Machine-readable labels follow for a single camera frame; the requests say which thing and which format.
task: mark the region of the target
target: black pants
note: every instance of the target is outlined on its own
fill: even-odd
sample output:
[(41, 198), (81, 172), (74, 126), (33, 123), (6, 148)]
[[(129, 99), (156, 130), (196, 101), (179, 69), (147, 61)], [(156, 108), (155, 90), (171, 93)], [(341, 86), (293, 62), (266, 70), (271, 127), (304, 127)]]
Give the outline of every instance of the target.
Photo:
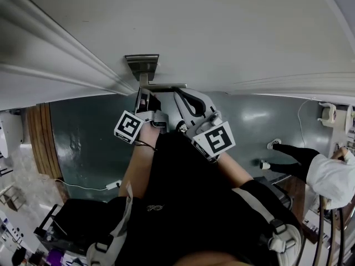
[(271, 163), (270, 169), (272, 171), (296, 176), (306, 182), (308, 169), (310, 168), (311, 162), (315, 156), (319, 155), (319, 152), (314, 149), (296, 148), (283, 144), (274, 144), (272, 148), (276, 151), (290, 155), (296, 161), (298, 161), (298, 163), (293, 163), (291, 165), (278, 165), (276, 163)]

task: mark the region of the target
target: white shirt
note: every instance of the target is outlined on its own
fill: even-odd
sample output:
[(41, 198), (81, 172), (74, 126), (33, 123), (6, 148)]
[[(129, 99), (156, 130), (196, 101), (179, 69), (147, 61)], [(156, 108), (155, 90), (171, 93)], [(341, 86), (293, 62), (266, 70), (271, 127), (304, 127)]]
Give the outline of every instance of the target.
[(344, 160), (331, 160), (319, 154), (308, 170), (307, 184), (329, 199), (326, 209), (348, 205), (355, 194), (355, 157), (348, 151)]

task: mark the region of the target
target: black shirt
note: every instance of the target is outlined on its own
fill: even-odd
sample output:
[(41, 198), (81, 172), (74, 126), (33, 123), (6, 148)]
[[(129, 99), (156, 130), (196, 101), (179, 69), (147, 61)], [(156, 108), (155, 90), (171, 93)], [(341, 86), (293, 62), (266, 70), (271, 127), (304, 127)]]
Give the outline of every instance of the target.
[[(187, 254), (206, 250), (254, 265), (277, 265), (276, 253), (259, 243), (261, 234), (272, 236), (271, 227), (231, 190), (217, 166), (207, 163), (180, 135), (160, 136), (156, 148), (146, 196), (133, 199), (116, 265), (173, 265)], [(266, 186), (253, 180), (241, 188), (276, 218), (299, 227)], [(109, 202), (118, 221), (125, 204), (125, 197)]]

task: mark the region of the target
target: green floor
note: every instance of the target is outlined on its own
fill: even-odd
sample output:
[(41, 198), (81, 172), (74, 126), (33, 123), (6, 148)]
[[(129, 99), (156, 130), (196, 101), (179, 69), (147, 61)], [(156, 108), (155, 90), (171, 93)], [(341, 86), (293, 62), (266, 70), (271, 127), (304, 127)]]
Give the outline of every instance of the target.
[[(229, 154), (254, 177), (266, 175), (276, 180), (282, 174), (263, 173), (256, 166), (260, 158), (277, 163), (294, 160), (277, 151), (266, 149), (266, 143), (276, 137), (284, 144), (303, 146), (297, 111), (303, 99), (263, 95), (227, 95), (208, 93), (232, 128), (236, 146)], [(171, 122), (178, 121), (178, 112), (171, 94), (159, 95), (162, 109), (170, 113)], [(124, 110), (132, 110), (135, 95), (103, 95), (57, 101), (50, 104), (52, 128), (58, 161), (67, 183), (90, 188), (104, 188), (122, 179), (132, 146), (113, 135), (114, 127)], [(307, 102), (301, 110), (306, 145), (328, 155), (332, 129), (317, 118), (322, 108), (316, 101)], [(68, 187), (72, 198), (107, 201), (117, 196), (110, 191), (91, 191)]]

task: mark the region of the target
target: white sneaker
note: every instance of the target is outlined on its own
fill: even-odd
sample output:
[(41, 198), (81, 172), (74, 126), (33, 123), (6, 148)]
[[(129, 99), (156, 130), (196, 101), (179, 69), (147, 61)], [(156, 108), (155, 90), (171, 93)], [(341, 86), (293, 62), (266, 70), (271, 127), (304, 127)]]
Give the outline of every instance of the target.
[(262, 170), (269, 170), (270, 169), (270, 164), (264, 160), (260, 161), (259, 168)]
[(275, 140), (272, 140), (270, 143), (267, 144), (266, 147), (267, 147), (269, 150), (273, 150), (272, 146), (273, 146), (274, 144), (281, 144), (281, 139), (276, 138)]

